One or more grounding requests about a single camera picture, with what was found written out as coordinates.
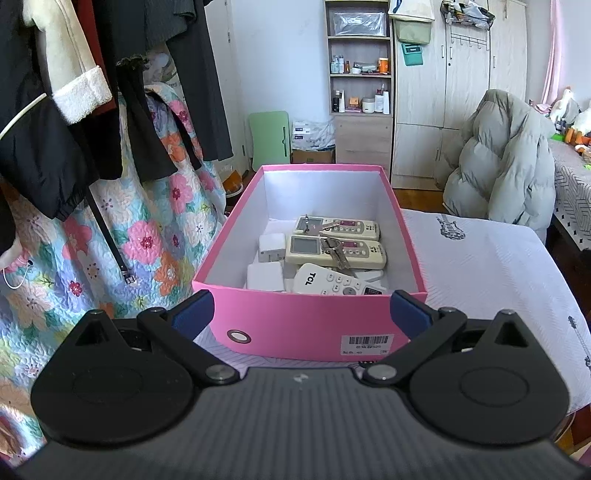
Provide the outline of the cream remote pink panel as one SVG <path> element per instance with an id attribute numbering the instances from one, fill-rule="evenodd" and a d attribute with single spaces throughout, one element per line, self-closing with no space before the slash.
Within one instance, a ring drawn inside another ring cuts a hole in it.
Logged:
<path id="1" fill-rule="evenodd" d="M 286 262 L 352 270 L 382 270 L 387 264 L 387 254 L 378 241 L 290 235 Z"/>

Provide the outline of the white power adapter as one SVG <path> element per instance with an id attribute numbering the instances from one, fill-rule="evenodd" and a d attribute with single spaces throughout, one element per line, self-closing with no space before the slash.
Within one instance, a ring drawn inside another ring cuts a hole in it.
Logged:
<path id="1" fill-rule="evenodd" d="M 280 262 L 286 258 L 287 240 L 283 233 L 259 236 L 259 263 Z"/>

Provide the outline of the white table cloth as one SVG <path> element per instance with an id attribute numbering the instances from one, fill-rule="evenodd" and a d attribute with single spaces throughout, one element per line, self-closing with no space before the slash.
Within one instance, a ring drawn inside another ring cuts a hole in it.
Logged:
<path id="1" fill-rule="evenodd" d="M 430 307 L 456 307 L 489 320 L 516 311 L 562 375 L 570 411 L 590 403 L 590 333 L 584 315 L 546 248 L 527 227 L 407 210 Z M 245 371 L 254 366 L 315 367 L 372 361 L 308 361 L 235 352 L 206 327 L 197 344 Z"/>

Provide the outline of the pink storage box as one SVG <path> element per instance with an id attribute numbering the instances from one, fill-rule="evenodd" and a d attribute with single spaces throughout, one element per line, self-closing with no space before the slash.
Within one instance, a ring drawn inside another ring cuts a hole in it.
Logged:
<path id="1" fill-rule="evenodd" d="M 259 237 L 290 231 L 298 217 L 374 220 L 387 254 L 384 284 L 420 301 L 427 287 L 411 235 L 384 170 L 369 165 L 263 166 L 250 181 L 195 274 L 213 296 L 209 329 L 242 354 L 308 361 L 376 360 L 407 337 L 387 295 L 331 296 L 246 289 Z"/>

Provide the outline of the white door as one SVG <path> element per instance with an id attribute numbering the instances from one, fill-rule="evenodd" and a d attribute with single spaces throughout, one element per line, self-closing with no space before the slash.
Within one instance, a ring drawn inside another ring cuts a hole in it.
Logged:
<path id="1" fill-rule="evenodd" d="M 245 116 L 232 43 L 230 7 L 230 1 L 211 1 L 205 7 L 205 15 L 233 152 L 231 158 L 221 161 L 221 169 L 223 173 L 228 173 L 229 168 L 232 168 L 240 175 L 245 175 L 249 170 L 249 157 L 246 154 Z"/>

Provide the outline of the white square adapter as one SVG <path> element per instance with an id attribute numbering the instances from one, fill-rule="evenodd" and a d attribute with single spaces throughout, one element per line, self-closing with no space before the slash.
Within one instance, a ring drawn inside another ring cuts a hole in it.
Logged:
<path id="1" fill-rule="evenodd" d="M 283 265 L 280 262 L 250 264 L 247 267 L 246 288 L 264 292 L 283 292 Z"/>

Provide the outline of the light wood wardrobe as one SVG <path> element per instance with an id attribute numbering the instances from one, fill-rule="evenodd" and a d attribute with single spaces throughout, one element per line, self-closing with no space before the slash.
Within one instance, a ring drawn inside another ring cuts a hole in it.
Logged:
<path id="1" fill-rule="evenodd" d="M 391 184 L 433 190 L 442 146 L 489 89 L 526 96 L 528 45 L 522 1 L 432 1 L 435 21 L 392 19 L 394 146 Z M 420 44 L 407 67 L 401 43 Z"/>

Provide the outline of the yellow TCL remote control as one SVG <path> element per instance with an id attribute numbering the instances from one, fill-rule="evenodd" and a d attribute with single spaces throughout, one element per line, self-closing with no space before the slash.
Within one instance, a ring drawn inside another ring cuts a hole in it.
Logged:
<path id="1" fill-rule="evenodd" d="M 387 295 L 388 290 L 311 263 L 305 263 L 294 276 L 295 294 L 322 296 Z"/>

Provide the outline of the grey puffer jacket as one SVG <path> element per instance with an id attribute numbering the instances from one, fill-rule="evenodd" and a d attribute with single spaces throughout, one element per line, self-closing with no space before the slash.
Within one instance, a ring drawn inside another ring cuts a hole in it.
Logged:
<path id="1" fill-rule="evenodd" d="M 515 95 L 488 90 L 436 162 L 445 208 L 545 235 L 556 199 L 554 133 L 550 119 Z"/>

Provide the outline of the dark grey hanging garment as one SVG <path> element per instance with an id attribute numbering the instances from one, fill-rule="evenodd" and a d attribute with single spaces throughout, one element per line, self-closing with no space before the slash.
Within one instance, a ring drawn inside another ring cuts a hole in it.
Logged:
<path id="1" fill-rule="evenodd" d="M 233 156 L 224 104 L 211 47 L 207 1 L 94 1 L 92 3 L 107 79 L 127 110 L 132 158 L 142 182 L 176 172 L 153 126 L 143 80 L 143 61 L 164 46 L 180 80 L 188 117 L 201 147 L 189 156 L 193 168 Z"/>

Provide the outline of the cream fleece-cuff coat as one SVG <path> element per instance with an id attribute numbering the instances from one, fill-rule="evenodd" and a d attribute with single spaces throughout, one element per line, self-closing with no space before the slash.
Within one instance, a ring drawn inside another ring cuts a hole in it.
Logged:
<path id="1" fill-rule="evenodd" d="M 25 1 L 22 14 L 25 25 L 38 30 L 43 81 L 67 124 L 80 122 L 112 100 L 70 1 Z"/>

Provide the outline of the white tote bag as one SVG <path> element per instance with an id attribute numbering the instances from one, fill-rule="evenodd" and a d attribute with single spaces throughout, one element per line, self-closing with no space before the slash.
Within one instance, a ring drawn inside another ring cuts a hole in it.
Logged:
<path id="1" fill-rule="evenodd" d="M 391 0 L 389 15 L 395 20 L 434 22 L 435 15 L 431 0 Z"/>

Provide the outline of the teal hanging pouch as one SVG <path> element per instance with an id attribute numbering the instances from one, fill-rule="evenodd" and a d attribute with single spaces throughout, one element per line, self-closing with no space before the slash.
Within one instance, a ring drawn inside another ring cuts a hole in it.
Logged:
<path id="1" fill-rule="evenodd" d="M 420 44 L 401 43 L 403 58 L 407 67 L 424 64 L 423 47 Z"/>

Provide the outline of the red hanging garment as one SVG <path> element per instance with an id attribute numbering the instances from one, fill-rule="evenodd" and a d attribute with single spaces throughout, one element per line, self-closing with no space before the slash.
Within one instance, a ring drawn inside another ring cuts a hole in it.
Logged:
<path id="1" fill-rule="evenodd" d="M 86 37 L 93 59 L 95 63 L 101 68 L 102 73 L 104 74 L 109 92 L 112 92 L 112 88 L 108 80 L 107 70 L 102 56 L 101 47 L 99 44 L 92 1 L 73 0 L 72 4 L 75 9 L 81 28 Z"/>

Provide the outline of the wooden shelf cabinet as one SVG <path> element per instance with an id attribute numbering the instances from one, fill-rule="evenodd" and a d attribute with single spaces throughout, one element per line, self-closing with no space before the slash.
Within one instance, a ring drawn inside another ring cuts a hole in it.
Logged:
<path id="1" fill-rule="evenodd" d="M 394 39 L 388 1 L 326 1 L 335 161 L 389 171 Z"/>

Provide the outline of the navy jacket white piping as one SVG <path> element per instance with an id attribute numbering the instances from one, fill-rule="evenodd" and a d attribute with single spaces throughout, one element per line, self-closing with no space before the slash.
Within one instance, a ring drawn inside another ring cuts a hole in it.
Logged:
<path id="1" fill-rule="evenodd" d="M 1 4 L 1 176 L 49 218 L 66 218 L 96 180 L 122 174 L 115 111 L 69 125 L 45 86 L 25 1 Z"/>

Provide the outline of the cardboard box on floor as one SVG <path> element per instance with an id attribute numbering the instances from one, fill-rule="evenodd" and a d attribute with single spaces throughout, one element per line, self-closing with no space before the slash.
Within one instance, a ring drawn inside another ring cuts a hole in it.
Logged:
<path id="1" fill-rule="evenodd" d="M 297 150 L 291 153 L 293 164 L 332 164 L 335 162 L 335 149 Z"/>

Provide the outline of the white fan remote control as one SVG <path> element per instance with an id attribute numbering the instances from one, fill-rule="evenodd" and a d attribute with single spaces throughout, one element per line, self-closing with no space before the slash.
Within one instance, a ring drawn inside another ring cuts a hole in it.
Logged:
<path id="1" fill-rule="evenodd" d="M 383 270 L 353 270 L 353 273 L 356 278 L 368 283 L 380 281 L 384 276 Z"/>

